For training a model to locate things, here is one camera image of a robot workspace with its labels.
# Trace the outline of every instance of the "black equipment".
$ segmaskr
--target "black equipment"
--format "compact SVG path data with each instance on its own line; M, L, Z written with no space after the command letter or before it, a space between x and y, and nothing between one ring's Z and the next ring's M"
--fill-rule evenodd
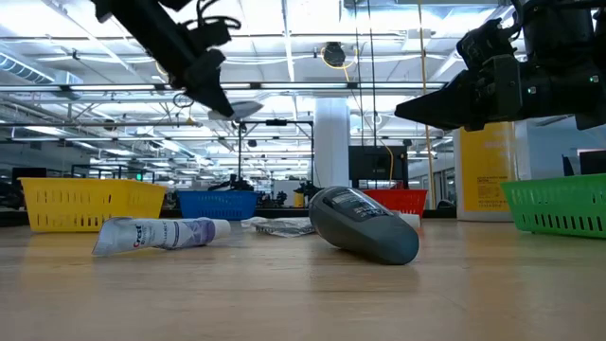
M392 180L408 188L408 147L390 147L394 154ZM359 188L360 180L389 180L391 155L384 147L349 146L349 180Z
M342 67L346 56L341 43L328 43L324 49L322 58L324 58L324 62L332 67Z
M220 84L225 56L212 47L229 42L229 29L240 29L241 23L224 16L204 17L205 10L218 0L198 0L197 21L182 24L175 24L162 6L179 11L190 0L92 1L98 20L104 22L115 16L169 73L170 85L185 88L186 96L225 117L234 114ZM189 29L194 22L197 27Z
M244 179L238 179L238 175L230 174L229 181L224 181L219 185L214 185L208 188L209 191L212 190L246 190L246 191L254 191L255 188L252 187L248 181Z
M468 70L441 90L398 105L396 116L468 131L490 122L574 114L580 130L606 123L606 0L530 0L513 27L488 20L456 45ZM591 9L598 9L592 22ZM522 28L526 62L511 37Z
M579 161L582 175L606 173L606 151L579 153Z

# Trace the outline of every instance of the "ceiling beam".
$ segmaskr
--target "ceiling beam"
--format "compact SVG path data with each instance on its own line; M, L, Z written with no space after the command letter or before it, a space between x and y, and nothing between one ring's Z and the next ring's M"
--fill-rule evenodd
M115 61L117 61L118 63L120 63L122 66L124 66L124 68L128 72L130 72L131 74L137 76L142 81L147 81L141 75L139 75L139 73L136 72L136 70L134 70L134 68L132 66L130 66L128 63L124 62L120 57L118 57L115 54L114 51L112 51L101 40L99 40L97 37L95 37L95 35L93 35L93 33L91 33L88 29L86 29L86 27L82 26L80 23L78 23L76 20L74 20L74 18L72 18L71 16L69 16L69 14L67 14L67 10L63 6L57 6L57 5L55 5L55 3L53 3L50 0L42 0L42 1L50 9L54 10L59 15L61 15L62 18L64 18L65 20L69 21L70 23L72 23L75 27L79 28L82 31L82 33L84 33L84 35L86 36L86 38L88 38L88 40L90 40L91 42L95 43L101 50L103 50L105 53L107 53L108 56L112 57L112 59L114 59Z

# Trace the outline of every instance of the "white pillar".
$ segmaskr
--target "white pillar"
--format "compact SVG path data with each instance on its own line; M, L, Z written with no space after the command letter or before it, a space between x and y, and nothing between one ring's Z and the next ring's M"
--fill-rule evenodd
M347 99L316 99L314 184L349 186L349 107Z

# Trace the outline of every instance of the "yellow cable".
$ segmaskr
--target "yellow cable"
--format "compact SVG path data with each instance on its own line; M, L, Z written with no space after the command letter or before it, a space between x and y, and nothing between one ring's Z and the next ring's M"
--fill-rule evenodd
M347 66L345 66L345 65L343 65L343 66L332 66L329 63L326 63L326 60L324 59L324 51L325 50L326 50L325 47L322 47L322 49L320 50L320 57L322 59L322 62L324 62L324 64L326 66L328 66L329 68L332 68L332 69L335 69L335 70L341 70L341 69L347 70L350 66L352 66L352 65L354 65L354 63L356 63L356 60L357 60L357 57L358 57L358 50L354 49L353 50L354 58L353 58L353 61L351 61L351 63L349 63L349 65L347 65Z
M345 71L345 78L349 81L348 69L346 67L343 67L343 71ZM362 118L364 119L364 121L368 125L368 128L370 128L370 131L373 134L375 134L375 132L372 130L372 126L370 125L370 123L368 122L368 120L366 119L366 117L364 117L364 113L362 112L362 108L360 108L360 109L361 109L360 110L360 116L362 116ZM389 153L389 156L391 157L391 167L389 168L389 185L391 185L391 180L393 179L393 176L394 176L394 154L391 152L391 149L389 147L387 147L387 145L383 142L382 139L379 139L379 141L387 149L387 152Z
M155 69L158 70L160 75L165 76L165 77L169 76L169 73L162 69L162 67L160 66L160 63L158 63L158 61L155 62Z
M423 95L427 94L427 74L425 68L425 46L423 42L423 0L418 1L419 9L419 32L420 32L420 61L421 61L421 76L423 80ZM425 143L427 144L427 157L429 161L429 188L432 191L432 209L436 209L436 180L434 179L434 156L432 155L432 143L429 138L429 126L425 124Z

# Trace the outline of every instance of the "yellow basket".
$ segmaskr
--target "yellow basket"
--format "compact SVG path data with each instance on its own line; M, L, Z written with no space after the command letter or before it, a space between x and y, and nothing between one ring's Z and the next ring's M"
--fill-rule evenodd
M35 232L99 232L112 217L155 218L166 189L134 180L21 178Z

